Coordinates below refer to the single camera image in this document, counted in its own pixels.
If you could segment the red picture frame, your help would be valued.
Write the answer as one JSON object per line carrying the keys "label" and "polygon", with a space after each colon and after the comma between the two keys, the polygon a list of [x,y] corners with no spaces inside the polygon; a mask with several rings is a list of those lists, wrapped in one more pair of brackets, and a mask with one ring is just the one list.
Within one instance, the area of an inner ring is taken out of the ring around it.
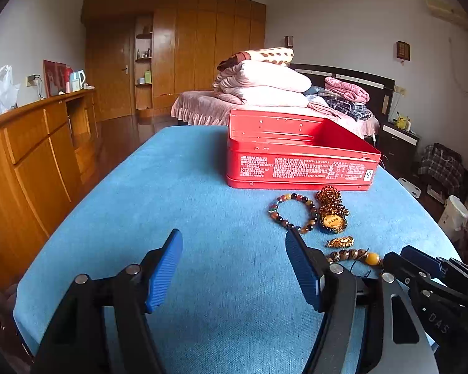
{"label": "red picture frame", "polygon": [[43,61],[45,92],[48,98],[66,91],[66,64]]}

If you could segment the plaid folded clothes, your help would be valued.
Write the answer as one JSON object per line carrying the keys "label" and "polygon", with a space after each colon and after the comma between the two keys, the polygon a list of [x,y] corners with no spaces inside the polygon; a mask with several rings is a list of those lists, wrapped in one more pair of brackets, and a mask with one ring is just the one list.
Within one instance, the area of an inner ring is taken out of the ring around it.
{"label": "plaid folded clothes", "polygon": [[373,112],[367,109],[365,104],[347,100],[336,93],[323,90],[318,92],[318,96],[322,97],[329,107],[353,118],[355,121],[367,121],[373,116]]}

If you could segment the wooden wardrobe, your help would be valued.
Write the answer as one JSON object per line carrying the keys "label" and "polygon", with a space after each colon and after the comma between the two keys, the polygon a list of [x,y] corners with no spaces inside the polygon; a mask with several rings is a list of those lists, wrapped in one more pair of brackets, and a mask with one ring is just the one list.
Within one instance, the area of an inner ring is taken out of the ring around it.
{"label": "wooden wardrobe", "polygon": [[168,114],[180,93],[210,89],[222,60],[265,45],[266,6],[252,0],[83,0],[81,20],[86,29],[132,24],[133,114],[142,117]]}

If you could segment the white bathroom scale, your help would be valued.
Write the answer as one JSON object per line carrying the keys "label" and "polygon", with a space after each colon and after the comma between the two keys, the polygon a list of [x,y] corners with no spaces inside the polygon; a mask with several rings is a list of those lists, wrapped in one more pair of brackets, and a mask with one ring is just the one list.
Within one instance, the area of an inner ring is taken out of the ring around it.
{"label": "white bathroom scale", "polygon": [[408,181],[407,179],[403,177],[399,177],[397,181],[415,198],[419,199],[420,195],[422,193],[422,190],[415,186],[411,181]]}

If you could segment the upper pink folded quilt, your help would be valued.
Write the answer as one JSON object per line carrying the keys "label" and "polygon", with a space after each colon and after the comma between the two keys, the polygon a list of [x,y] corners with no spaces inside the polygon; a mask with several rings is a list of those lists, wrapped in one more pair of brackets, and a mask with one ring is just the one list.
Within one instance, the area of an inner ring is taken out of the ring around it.
{"label": "upper pink folded quilt", "polygon": [[307,76],[283,65],[251,60],[221,71],[213,82],[214,89],[235,87],[274,87],[303,93],[312,85]]}

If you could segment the brown wall calendar box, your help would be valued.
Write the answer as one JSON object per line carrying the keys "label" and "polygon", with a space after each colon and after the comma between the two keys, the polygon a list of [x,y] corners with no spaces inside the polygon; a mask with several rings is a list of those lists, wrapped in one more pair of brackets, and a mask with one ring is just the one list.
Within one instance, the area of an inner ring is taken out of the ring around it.
{"label": "brown wall calendar box", "polygon": [[396,59],[400,61],[409,61],[411,56],[411,47],[405,41],[396,42]]}

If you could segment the dark nightstand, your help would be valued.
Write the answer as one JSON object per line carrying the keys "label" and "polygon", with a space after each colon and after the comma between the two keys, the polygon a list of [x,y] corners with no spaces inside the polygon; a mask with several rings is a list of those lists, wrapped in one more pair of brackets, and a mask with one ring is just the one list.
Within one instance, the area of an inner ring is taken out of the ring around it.
{"label": "dark nightstand", "polygon": [[386,122],[379,131],[379,151],[387,158],[388,167],[397,171],[408,171],[414,161],[419,136],[397,128]]}

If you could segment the lower pink folded quilt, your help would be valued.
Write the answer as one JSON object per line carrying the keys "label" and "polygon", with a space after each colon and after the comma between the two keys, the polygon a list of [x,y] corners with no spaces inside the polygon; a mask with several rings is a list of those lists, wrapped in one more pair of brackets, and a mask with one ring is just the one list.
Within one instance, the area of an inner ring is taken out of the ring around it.
{"label": "lower pink folded quilt", "polygon": [[308,105],[308,99],[302,93],[268,86],[215,89],[214,93],[220,100],[243,106],[303,108]]}

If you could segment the plaid bag on chair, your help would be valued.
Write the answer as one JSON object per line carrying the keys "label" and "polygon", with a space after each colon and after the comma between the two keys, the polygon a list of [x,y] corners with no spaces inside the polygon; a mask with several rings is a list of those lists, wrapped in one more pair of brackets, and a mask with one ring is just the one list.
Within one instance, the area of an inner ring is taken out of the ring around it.
{"label": "plaid bag on chair", "polygon": [[417,173],[438,181],[447,196],[460,195],[465,174],[462,157],[443,144],[433,143],[424,148]]}

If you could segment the yellow pikachu toy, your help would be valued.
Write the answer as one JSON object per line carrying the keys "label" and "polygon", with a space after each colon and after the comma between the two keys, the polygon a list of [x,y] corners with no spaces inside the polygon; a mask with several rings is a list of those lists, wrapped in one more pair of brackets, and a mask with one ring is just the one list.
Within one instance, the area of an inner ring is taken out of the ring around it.
{"label": "yellow pikachu toy", "polygon": [[411,129],[411,120],[409,117],[402,115],[400,112],[397,113],[397,118],[394,120],[396,128],[409,132]]}

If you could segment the dark wooden headboard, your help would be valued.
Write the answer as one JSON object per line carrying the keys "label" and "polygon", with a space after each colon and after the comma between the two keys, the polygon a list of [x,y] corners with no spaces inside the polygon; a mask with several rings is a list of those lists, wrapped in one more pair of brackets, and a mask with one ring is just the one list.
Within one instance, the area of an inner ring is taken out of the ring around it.
{"label": "dark wooden headboard", "polygon": [[326,77],[333,77],[341,82],[358,85],[368,92],[370,100],[367,107],[373,112],[379,123],[384,124],[388,121],[394,95],[394,79],[325,65],[291,63],[289,67],[308,76],[312,84],[321,87],[324,87]]}

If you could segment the pink folded quilt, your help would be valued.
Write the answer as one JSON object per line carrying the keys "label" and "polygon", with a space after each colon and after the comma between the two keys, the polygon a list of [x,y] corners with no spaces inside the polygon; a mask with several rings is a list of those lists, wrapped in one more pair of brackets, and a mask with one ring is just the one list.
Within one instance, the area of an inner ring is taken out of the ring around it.
{"label": "pink folded quilt", "polygon": [[308,99],[302,93],[268,86],[215,89],[214,93],[220,100],[243,106],[303,108],[308,105]]}
{"label": "pink folded quilt", "polygon": [[213,82],[214,89],[235,87],[274,87],[303,93],[312,85],[307,76],[283,65],[251,60],[221,71]]}

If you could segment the red thermos bottle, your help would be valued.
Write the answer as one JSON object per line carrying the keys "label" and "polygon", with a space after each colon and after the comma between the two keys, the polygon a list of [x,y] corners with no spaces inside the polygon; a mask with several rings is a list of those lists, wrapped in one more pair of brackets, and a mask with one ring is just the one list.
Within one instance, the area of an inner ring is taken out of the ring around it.
{"label": "red thermos bottle", "polygon": [[64,70],[64,81],[65,81],[65,92],[67,94],[71,93],[71,74],[72,74],[72,68],[66,65],[66,68]]}

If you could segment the spotted yellow rolled blanket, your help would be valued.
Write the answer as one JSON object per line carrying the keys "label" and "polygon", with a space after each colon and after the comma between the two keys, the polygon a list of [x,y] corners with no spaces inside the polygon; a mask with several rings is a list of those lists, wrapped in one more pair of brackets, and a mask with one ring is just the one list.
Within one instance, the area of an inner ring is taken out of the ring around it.
{"label": "spotted yellow rolled blanket", "polygon": [[294,51],[287,47],[264,48],[239,51],[219,63],[218,71],[223,71],[247,60],[287,66],[294,58]]}

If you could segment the golden ingot charm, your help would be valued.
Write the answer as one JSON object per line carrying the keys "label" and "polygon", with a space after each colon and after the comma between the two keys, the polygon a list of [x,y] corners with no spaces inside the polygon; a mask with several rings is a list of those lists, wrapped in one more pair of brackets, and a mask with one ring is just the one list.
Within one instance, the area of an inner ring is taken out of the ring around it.
{"label": "golden ingot charm", "polygon": [[328,248],[350,248],[353,245],[354,238],[352,236],[336,237],[325,243]]}

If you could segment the light blue electric kettle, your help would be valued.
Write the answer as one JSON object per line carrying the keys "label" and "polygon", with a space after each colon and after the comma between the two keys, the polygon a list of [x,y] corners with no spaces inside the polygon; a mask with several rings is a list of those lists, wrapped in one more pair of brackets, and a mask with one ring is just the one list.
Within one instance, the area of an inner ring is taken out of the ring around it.
{"label": "light blue electric kettle", "polygon": [[83,70],[73,71],[70,73],[69,82],[71,92],[80,91],[86,83],[86,75]]}

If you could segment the wooden sideboard cabinet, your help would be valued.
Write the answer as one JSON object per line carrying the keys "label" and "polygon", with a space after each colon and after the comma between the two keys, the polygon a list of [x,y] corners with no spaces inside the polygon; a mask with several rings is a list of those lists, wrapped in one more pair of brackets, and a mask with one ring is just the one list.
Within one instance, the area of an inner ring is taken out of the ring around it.
{"label": "wooden sideboard cabinet", "polygon": [[100,134],[93,89],[0,116],[0,290],[20,280],[100,181]]}

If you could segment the blue table cloth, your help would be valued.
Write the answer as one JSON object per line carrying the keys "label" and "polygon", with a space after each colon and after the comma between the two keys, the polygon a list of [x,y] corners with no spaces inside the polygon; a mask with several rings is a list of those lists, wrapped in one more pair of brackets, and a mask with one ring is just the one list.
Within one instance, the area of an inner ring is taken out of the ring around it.
{"label": "blue table cloth", "polygon": [[319,315],[303,298],[268,207],[294,183],[245,189],[226,181],[225,127],[168,127],[95,187],[33,261],[14,317],[39,344],[76,275],[97,279],[161,247],[173,229],[183,255],[150,316],[169,373],[299,373]]}

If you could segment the wooden door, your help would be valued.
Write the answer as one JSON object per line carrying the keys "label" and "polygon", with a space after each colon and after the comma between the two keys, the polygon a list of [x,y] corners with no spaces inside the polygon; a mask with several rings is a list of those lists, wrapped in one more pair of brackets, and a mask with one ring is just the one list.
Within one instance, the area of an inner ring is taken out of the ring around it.
{"label": "wooden door", "polygon": [[107,20],[88,24],[85,64],[98,93],[100,120],[133,114],[130,86],[132,24]]}

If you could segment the bed with pink cover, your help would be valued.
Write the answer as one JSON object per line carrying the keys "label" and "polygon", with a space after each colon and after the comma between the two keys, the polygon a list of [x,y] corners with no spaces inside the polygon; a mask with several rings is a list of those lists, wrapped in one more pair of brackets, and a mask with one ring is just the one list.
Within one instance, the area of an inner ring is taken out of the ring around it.
{"label": "bed with pink cover", "polygon": [[310,103],[310,106],[244,106],[220,100],[211,91],[186,91],[178,95],[171,106],[171,116],[191,126],[227,126],[232,109],[254,110],[262,112],[279,112],[309,117],[321,117],[332,120],[360,138],[373,137],[379,134],[380,124],[375,116],[366,121],[354,120],[352,117],[323,106]]}

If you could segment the pink folded clothes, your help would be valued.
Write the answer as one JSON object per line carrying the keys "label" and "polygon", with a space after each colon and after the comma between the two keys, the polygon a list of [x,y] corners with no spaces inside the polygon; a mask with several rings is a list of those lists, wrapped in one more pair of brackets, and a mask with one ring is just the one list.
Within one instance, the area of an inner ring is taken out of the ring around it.
{"label": "pink folded clothes", "polygon": [[366,104],[370,100],[368,92],[356,84],[343,82],[333,77],[326,77],[324,79],[324,86],[326,89],[351,102]]}

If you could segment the white trash bin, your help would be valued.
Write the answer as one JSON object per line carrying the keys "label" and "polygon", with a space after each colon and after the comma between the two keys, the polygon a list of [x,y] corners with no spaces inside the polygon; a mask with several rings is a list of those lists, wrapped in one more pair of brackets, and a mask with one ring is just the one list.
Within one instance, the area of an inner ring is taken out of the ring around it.
{"label": "white trash bin", "polygon": [[457,242],[462,238],[467,222],[468,210],[466,206],[458,197],[454,195],[449,196],[438,222],[439,227],[441,227],[451,242]]}

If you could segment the red metal tin box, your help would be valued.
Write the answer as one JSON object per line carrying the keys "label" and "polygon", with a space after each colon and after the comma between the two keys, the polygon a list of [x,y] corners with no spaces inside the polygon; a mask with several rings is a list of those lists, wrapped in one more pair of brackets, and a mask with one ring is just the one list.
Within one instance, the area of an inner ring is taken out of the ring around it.
{"label": "red metal tin box", "polygon": [[327,118],[234,109],[227,184],[247,189],[367,191],[381,153]]}

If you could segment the wall air conditioner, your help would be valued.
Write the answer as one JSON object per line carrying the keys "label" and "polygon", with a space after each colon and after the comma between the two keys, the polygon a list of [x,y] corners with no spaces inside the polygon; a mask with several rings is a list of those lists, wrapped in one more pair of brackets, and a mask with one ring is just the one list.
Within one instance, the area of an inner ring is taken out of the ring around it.
{"label": "wall air conditioner", "polygon": [[453,8],[441,0],[425,0],[429,13],[435,18],[442,19],[468,31],[468,14],[462,8]]}

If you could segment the white plastic bag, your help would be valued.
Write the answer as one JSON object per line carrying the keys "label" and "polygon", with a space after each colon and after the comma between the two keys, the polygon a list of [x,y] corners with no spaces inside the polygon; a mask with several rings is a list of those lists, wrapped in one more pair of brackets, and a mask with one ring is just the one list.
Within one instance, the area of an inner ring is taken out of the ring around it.
{"label": "white plastic bag", "polygon": [[13,82],[12,66],[2,66],[0,69],[0,115],[17,104],[19,89],[20,84]]}

